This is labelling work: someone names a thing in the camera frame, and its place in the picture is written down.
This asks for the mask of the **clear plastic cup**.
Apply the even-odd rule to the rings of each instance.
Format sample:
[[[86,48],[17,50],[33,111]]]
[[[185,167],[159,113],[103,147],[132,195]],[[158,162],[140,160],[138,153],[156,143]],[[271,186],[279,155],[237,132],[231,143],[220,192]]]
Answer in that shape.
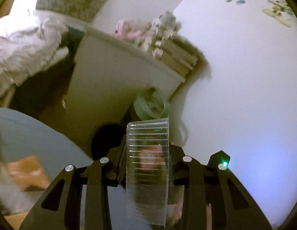
[[[168,118],[128,124],[126,161],[128,217],[164,227],[169,187]]]

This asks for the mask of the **orange paper bag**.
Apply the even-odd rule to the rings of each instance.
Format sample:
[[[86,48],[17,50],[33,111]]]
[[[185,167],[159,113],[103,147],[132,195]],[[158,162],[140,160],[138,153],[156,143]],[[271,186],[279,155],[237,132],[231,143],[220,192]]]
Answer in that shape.
[[[45,190],[51,183],[35,155],[6,164],[9,175],[21,191]]]

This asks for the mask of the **light green air purifier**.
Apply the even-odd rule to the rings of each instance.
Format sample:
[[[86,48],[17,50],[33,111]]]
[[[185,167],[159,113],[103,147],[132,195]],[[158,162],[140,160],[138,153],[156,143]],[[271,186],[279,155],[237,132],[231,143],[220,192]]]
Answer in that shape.
[[[133,107],[142,121],[166,118],[170,111],[168,99],[155,87],[137,93],[133,101]]]

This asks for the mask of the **white nightstand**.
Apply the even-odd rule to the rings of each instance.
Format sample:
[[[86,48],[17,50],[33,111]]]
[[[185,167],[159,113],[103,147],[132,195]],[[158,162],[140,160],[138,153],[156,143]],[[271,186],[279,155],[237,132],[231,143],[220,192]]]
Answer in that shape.
[[[86,27],[75,55],[64,113],[68,136],[89,142],[95,130],[120,122],[137,93],[155,87],[166,98],[185,78],[132,44]]]

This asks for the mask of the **stack of books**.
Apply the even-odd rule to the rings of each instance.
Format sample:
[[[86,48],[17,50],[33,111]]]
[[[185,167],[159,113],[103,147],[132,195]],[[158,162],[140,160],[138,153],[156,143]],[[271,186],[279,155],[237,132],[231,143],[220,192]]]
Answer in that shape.
[[[197,47],[171,30],[141,36],[135,40],[135,45],[182,77],[186,77],[196,65],[205,62]]]

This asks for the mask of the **white ruffled bed duvet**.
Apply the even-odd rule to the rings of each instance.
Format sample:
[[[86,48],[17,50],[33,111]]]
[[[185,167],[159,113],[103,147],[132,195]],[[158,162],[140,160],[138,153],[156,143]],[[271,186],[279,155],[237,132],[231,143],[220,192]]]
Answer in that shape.
[[[68,32],[60,19],[38,16],[0,18],[0,106],[9,104],[16,87],[67,57]]]

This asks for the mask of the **pink plush toy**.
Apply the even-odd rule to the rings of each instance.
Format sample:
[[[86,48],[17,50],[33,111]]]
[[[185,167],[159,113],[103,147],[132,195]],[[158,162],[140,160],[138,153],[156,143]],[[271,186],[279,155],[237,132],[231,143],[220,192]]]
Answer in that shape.
[[[136,40],[151,28],[151,23],[140,20],[121,19],[117,22],[114,37],[118,40]]]

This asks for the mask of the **grey plush toy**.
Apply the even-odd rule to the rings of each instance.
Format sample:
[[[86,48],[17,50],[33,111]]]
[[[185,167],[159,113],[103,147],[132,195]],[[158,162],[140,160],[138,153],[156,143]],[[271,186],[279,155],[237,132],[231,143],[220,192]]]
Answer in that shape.
[[[149,33],[160,38],[170,37],[177,35],[180,28],[181,23],[176,21],[176,16],[172,12],[166,11],[151,22]]]

